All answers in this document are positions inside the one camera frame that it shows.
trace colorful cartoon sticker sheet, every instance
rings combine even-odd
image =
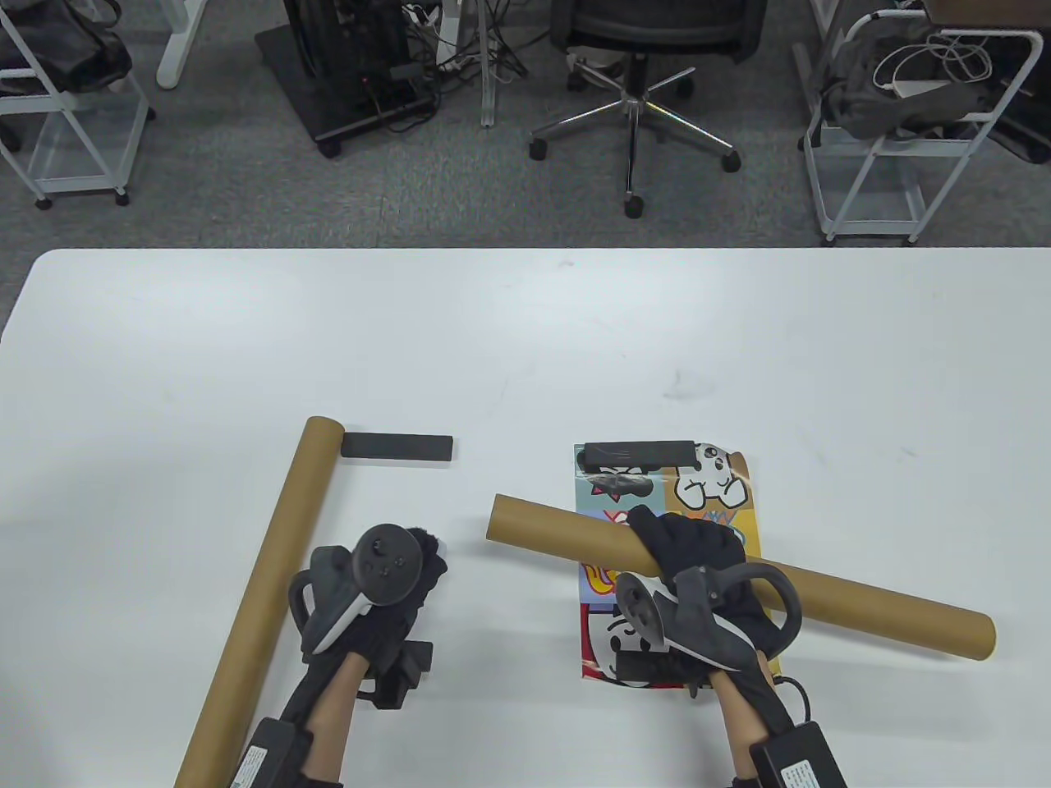
[[[574,447],[577,512],[626,525],[627,513],[640,503],[657,515],[676,512],[734,528],[745,553],[762,555],[748,465],[740,453],[712,443],[695,443],[697,462],[685,468],[589,468],[583,445]],[[622,686],[667,688],[617,681],[620,651],[650,651],[620,615],[614,596],[617,573],[580,564],[580,646],[584,678]],[[777,662],[770,665],[780,672]]]

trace wrist strap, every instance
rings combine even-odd
[[[758,662],[745,670],[727,671],[726,675],[748,705],[756,709],[771,737],[782,735],[796,727],[788,709],[778,698],[774,687],[767,684],[766,676]]]
[[[295,781],[295,788],[343,788],[343,783],[326,783],[323,780],[311,780],[305,774],[300,774],[300,779]]]
[[[346,657],[346,654],[325,651],[311,658],[307,663],[307,672],[295,686],[292,697],[288,699],[285,710],[281,712],[281,719],[297,728],[306,725],[310,712],[314,710],[317,701],[332,683]]]

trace gray carpet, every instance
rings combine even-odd
[[[616,119],[553,142],[544,163],[527,157],[528,129],[601,98],[597,88],[565,91],[564,57],[547,42],[521,56],[529,79],[500,85],[495,128],[479,127],[478,89],[466,88],[410,134],[373,132],[327,161],[252,39],[282,22],[281,0],[209,0],[173,91],[152,79],[166,40],[159,8],[152,0],[125,4],[118,29],[160,116],[143,140],[131,205],[75,195],[41,212],[0,165],[0,326],[33,261],[58,247],[817,245],[796,150],[805,110],[789,51],[798,40],[816,45],[807,0],[770,3],[762,48],[747,63],[697,59],[697,90],[677,105],[734,141],[744,169],[724,174],[717,158],[646,132],[636,183],[646,212],[637,222],[621,211],[624,134]],[[543,29],[543,4],[513,11],[512,45]],[[658,61],[655,69],[663,76],[677,65]],[[1049,198],[1051,171],[989,144],[922,243],[1049,245]]]

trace black glove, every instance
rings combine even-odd
[[[380,673],[397,658],[401,644],[416,623],[424,600],[448,569],[445,559],[438,555],[439,542],[435,537],[423,528],[409,528],[409,533],[424,553],[423,569],[415,587],[397,604],[373,607],[365,616],[358,616],[323,654],[359,654]]]
[[[672,513],[657,517],[641,505],[627,513],[627,525],[657,561],[661,580],[673,594],[674,578],[683,569],[726,569],[745,560],[744,545],[733,528],[709,520]],[[763,610],[750,582],[727,588],[715,613],[747,635],[758,651],[769,654],[780,642],[780,630]]]

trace chair wheel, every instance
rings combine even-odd
[[[741,154],[736,150],[722,158],[723,172],[737,172],[741,169]]]
[[[570,76],[565,78],[565,89],[571,94],[581,94],[588,89],[588,80],[580,71],[570,71]]]
[[[530,140],[529,143],[529,158],[534,162],[542,162],[548,158],[548,141],[537,138],[535,140]]]
[[[675,98],[685,101],[694,95],[694,81],[689,77],[683,77],[675,83]]]
[[[638,194],[632,194],[624,201],[624,215],[628,219],[638,219],[642,215],[645,203],[642,202],[642,198]]]
[[[317,152],[326,159],[335,159],[343,150],[338,140],[322,140],[317,143]]]

